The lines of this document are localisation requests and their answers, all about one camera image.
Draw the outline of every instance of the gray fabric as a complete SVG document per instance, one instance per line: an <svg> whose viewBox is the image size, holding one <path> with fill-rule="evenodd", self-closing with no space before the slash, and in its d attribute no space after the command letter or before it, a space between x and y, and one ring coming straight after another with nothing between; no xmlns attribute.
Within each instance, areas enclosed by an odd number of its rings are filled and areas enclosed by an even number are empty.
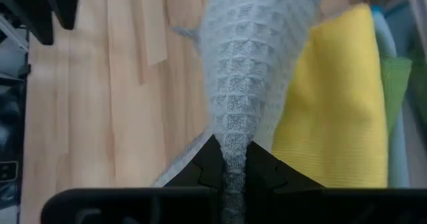
<svg viewBox="0 0 427 224"><path fill-rule="evenodd" d="M199 27L210 123L224 157L223 223L244 223L246 147L271 149L319 0L209 0Z"/></svg>

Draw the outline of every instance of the yellow microfiber cloth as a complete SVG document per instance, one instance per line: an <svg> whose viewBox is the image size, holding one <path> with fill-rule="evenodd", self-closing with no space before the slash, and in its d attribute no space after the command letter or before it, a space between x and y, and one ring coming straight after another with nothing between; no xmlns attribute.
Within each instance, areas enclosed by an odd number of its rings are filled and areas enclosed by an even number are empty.
<svg viewBox="0 0 427 224"><path fill-rule="evenodd" d="M273 155L327 187L386 187L388 134L369 6L310 31Z"/></svg>

